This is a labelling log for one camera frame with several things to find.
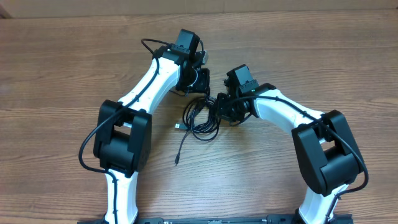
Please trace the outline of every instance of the brown table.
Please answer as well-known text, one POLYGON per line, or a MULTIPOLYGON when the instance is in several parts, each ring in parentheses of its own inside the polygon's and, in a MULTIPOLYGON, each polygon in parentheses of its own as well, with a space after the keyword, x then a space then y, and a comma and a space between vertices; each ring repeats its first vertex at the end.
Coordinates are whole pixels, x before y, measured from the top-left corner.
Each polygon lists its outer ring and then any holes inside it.
MULTIPOLYGON (((104 175, 79 165, 78 148, 101 103, 118 100, 149 68, 139 40, 173 42, 181 28, 205 43, 213 96, 225 91, 225 73, 245 63, 259 83, 309 108, 344 112, 371 180, 336 211, 356 223, 398 222, 398 11, 391 10, 0 20, 0 223, 103 215, 104 175)), ((294 212, 307 186, 291 137, 270 122, 222 123, 207 144, 190 136, 174 166, 183 137, 174 124, 192 97, 167 95, 154 114, 140 215, 294 212)), ((84 158, 98 167, 92 144, 84 158)))

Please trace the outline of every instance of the wooden surface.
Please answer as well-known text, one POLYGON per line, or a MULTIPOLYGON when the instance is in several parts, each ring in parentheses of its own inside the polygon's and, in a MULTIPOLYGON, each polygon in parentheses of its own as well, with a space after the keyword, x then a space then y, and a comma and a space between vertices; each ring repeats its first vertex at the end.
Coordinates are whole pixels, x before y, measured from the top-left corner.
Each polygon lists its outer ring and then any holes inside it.
MULTIPOLYGON (((149 68, 139 40, 173 42, 181 28, 205 43, 213 96, 226 91, 225 73, 245 63, 259 83, 309 108, 344 112, 370 183, 345 195, 337 212, 356 223, 397 223, 396 10, 1 20, 0 223, 102 216, 105 178, 79 165, 78 148, 101 103, 118 100, 149 68)), ((293 213, 306 185, 291 137, 267 121, 222 123, 207 144, 190 136, 174 166, 183 137, 174 124, 189 98, 167 95, 155 112, 138 180, 142 217, 293 213)), ((84 158, 99 164, 92 144, 84 158)))
POLYGON ((395 9, 398 0, 0 0, 11 18, 395 9))

